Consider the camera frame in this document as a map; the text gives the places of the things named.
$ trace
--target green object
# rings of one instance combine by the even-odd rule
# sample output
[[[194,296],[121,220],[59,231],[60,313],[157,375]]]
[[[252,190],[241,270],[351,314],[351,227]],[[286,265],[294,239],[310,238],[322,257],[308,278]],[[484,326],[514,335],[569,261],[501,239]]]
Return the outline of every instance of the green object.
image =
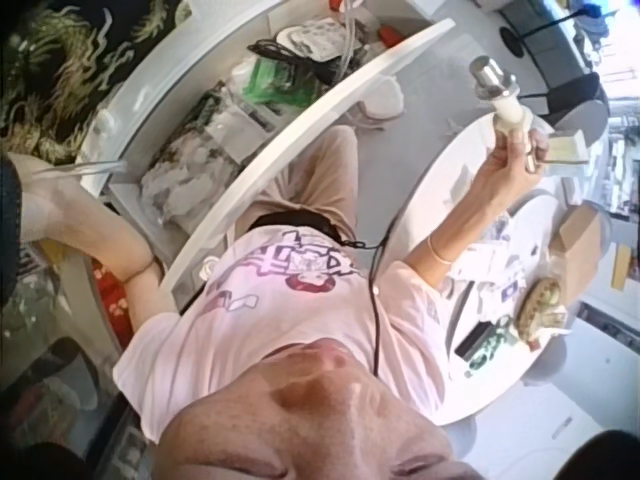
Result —
[[[306,108],[320,96],[313,72],[302,66],[260,57],[243,95],[256,104],[281,103]]]
[[[477,372],[493,360],[500,346],[511,344],[509,326],[512,321],[513,319],[509,316],[504,316],[498,320],[493,335],[482,343],[476,354],[469,361],[470,372],[468,372],[469,375],[467,377],[470,377],[473,372]]]

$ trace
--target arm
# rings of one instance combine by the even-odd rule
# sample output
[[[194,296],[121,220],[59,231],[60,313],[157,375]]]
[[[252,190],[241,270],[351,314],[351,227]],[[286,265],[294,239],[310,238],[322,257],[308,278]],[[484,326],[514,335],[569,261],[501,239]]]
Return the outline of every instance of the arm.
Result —
[[[546,139],[536,131],[530,135],[536,157],[543,159]],[[522,132],[513,131],[508,139],[496,132],[496,147],[478,170],[469,192],[405,259],[428,285],[437,288],[449,272],[450,263],[480,238],[497,215],[538,184],[542,169],[527,173],[525,160]]]
[[[22,241],[51,238],[106,266],[124,285],[134,331],[155,315],[177,312],[172,295],[160,290],[162,269],[135,228],[73,179],[32,181],[32,172],[50,167],[42,160],[10,159],[22,183]]]

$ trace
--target knee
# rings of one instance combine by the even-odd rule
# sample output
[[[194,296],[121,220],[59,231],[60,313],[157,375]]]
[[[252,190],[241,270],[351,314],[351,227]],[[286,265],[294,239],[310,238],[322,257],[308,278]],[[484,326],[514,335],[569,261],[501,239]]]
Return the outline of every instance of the knee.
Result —
[[[358,143],[356,132],[349,125],[334,125],[326,131],[325,138],[337,143],[344,143],[347,145],[357,145]]]

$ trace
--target beige shorts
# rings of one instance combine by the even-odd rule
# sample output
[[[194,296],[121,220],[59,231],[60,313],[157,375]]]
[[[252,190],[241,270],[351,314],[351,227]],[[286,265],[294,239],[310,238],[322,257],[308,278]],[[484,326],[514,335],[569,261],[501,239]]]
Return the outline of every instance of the beige shorts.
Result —
[[[331,127],[249,205],[236,222],[236,236],[267,213],[306,209],[327,217],[343,239],[355,240],[357,198],[355,132],[348,126]]]

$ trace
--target metal cap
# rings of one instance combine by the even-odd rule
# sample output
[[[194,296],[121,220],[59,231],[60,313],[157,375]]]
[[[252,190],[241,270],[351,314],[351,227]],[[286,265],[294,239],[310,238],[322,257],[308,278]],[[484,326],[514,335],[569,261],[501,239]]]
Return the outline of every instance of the metal cap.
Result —
[[[495,100],[500,97],[517,95],[520,87],[516,77],[502,70],[490,57],[483,55],[469,65],[469,72],[476,79],[476,95],[481,100]]]

